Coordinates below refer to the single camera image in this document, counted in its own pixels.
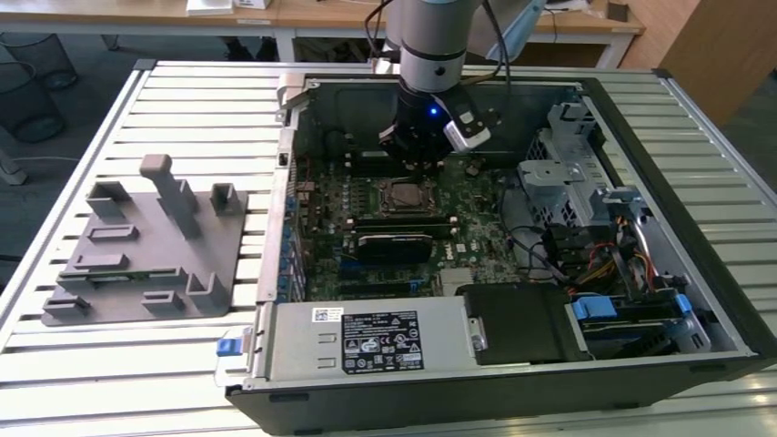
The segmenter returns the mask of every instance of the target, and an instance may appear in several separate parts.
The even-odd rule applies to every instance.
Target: motherboard
[[[498,218],[508,171],[449,157],[416,179],[348,158],[302,159],[297,172],[305,300],[442,296],[520,280]]]

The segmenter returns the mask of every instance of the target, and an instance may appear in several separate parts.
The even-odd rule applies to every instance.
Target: barcode sticker
[[[342,318],[342,307],[340,308],[314,308],[313,309],[313,323],[324,321],[340,321]]]

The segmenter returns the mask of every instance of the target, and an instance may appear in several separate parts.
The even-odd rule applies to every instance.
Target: blue latch
[[[584,296],[578,298],[572,302],[572,310],[578,320],[618,316],[608,296]]]
[[[242,355],[242,339],[219,339],[216,342],[216,356],[237,357]]]
[[[678,294],[674,296],[674,301],[677,302],[677,306],[680,307],[682,314],[690,314],[693,307],[690,306],[689,297],[685,294]]]

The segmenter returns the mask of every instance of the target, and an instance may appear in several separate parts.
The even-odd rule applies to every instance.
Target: wooden desk
[[[605,0],[596,0],[601,10]],[[274,0],[266,10],[187,16],[185,0],[0,0],[0,31],[75,34],[274,36],[280,60],[293,61],[296,37],[364,37],[372,5],[344,0]],[[581,12],[540,18],[529,42],[606,46],[597,66],[614,68],[645,28]]]
[[[273,36],[280,0],[268,9],[187,16],[185,0],[0,0],[0,31],[63,34]]]
[[[594,0],[593,9],[604,11],[605,4],[606,0]],[[364,37],[364,17],[373,9],[373,5],[348,0],[281,0],[277,26],[286,40],[298,36]],[[554,25],[550,15],[540,18],[529,43],[605,46],[596,66],[617,68],[634,36],[644,31],[633,16],[622,23],[582,12],[557,13]]]

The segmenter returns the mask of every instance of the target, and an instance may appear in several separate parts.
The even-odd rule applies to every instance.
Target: white sticker
[[[269,25],[269,20],[238,20],[238,25]]]
[[[340,321],[342,317],[342,308],[314,308],[313,323],[321,321]]]

